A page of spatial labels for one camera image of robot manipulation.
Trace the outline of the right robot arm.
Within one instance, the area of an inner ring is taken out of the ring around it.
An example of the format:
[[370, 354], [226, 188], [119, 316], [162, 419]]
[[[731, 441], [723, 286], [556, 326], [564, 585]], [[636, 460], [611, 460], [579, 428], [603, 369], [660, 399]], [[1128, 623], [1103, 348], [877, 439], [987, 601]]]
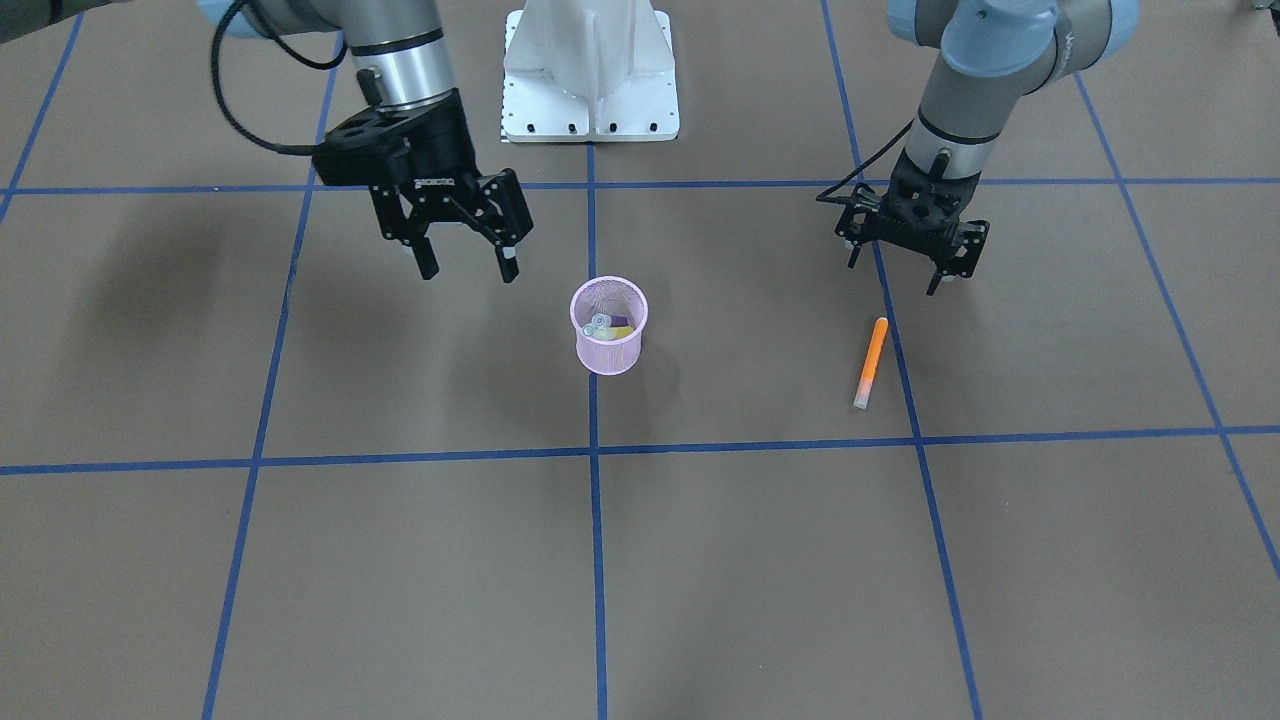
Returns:
[[[307, 158], [330, 187], [369, 191], [381, 236], [407, 247], [420, 275], [439, 272], [430, 227], [453, 223], [494, 250], [503, 282], [518, 275], [517, 247], [532, 229], [512, 169], [485, 176], [451, 65], [440, 13], [433, 1], [201, 1], [212, 22], [210, 77], [227, 123], [270, 152]], [[246, 129], [221, 90], [227, 37], [266, 38], [287, 49], [293, 35], [337, 33], [340, 49], [326, 61], [294, 54], [316, 70], [351, 60], [364, 109], [315, 143], [275, 143]]]

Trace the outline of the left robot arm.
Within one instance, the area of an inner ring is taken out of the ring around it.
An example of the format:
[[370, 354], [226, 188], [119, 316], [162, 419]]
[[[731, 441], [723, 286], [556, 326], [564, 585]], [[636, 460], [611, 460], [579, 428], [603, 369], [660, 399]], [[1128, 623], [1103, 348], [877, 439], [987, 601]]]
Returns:
[[840, 205], [835, 233], [855, 266], [865, 246], [887, 243], [928, 258], [927, 293], [970, 278], [989, 223], [963, 219], [986, 164], [1021, 97], [1119, 51], [1140, 22], [1137, 1], [890, 1], [899, 38], [937, 59], [884, 191], [847, 178], [852, 191], [820, 193]]

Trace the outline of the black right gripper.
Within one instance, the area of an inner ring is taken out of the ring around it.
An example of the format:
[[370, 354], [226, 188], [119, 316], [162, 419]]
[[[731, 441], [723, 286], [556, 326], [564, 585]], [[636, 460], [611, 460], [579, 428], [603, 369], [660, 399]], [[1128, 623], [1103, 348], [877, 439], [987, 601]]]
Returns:
[[504, 284], [520, 274], [517, 243], [532, 218], [515, 170], [485, 176], [458, 90], [411, 109], [367, 108], [330, 129], [312, 164], [329, 186], [371, 190], [388, 237], [413, 246], [424, 281], [440, 266], [426, 237], [433, 222], [462, 223], [495, 247]]

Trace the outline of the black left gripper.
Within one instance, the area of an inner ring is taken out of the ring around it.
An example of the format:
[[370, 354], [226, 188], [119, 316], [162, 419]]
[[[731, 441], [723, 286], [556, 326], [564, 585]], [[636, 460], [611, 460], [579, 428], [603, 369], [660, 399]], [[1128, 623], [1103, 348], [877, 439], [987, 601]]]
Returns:
[[844, 208], [836, 234], [849, 249], [847, 268], [858, 265], [861, 247], [882, 242], [928, 258], [934, 272], [925, 295], [934, 296], [951, 275], [973, 275], [986, 249], [989, 223], [965, 222], [963, 211], [973, 200], [980, 176], [947, 178], [942, 154], [923, 170], [904, 152], [879, 193], [859, 182], [850, 195], [837, 197]]

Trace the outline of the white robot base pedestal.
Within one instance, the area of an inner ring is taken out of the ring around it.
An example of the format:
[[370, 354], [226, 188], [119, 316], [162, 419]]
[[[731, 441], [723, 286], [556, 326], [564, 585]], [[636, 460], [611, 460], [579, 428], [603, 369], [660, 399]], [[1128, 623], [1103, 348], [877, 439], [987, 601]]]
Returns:
[[527, 1], [504, 22], [500, 138], [666, 142], [680, 135], [671, 18], [649, 1]]

